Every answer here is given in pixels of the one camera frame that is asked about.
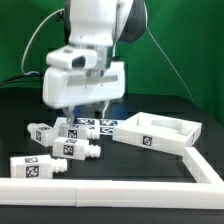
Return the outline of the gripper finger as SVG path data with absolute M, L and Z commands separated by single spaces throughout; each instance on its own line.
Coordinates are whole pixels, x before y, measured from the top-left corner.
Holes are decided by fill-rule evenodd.
M 98 108 L 97 108 L 97 113 L 100 117 L 104 117 L 106 110 L 109 106 L 110 102 L 109 101 L 103 101 L 99 104 Z
M 67 109 L 67 123 L 72 124 L 74 123 L 74 107 L 68 107 Z

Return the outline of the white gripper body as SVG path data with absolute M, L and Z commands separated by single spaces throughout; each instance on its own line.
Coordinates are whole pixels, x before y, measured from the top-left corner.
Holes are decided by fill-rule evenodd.
M 103 76 L 87 76 L 82 69 L 50 67 L 43 83 L 43 101 L 54 109 L 121 98 L 125 91 L 123 62 L 112 62 Z

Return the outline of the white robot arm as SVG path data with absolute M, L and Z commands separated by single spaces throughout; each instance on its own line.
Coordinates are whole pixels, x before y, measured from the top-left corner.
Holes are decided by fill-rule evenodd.
M 144 0 L 65 0 L 64 16 L 68 43 L 46 57 L 43 101 L 71 123 L 74 107 L 100 103 L 104 113 L 124 95 L 124 63 L 113 59 L 115 47 L 144 34 L 147 9 Z

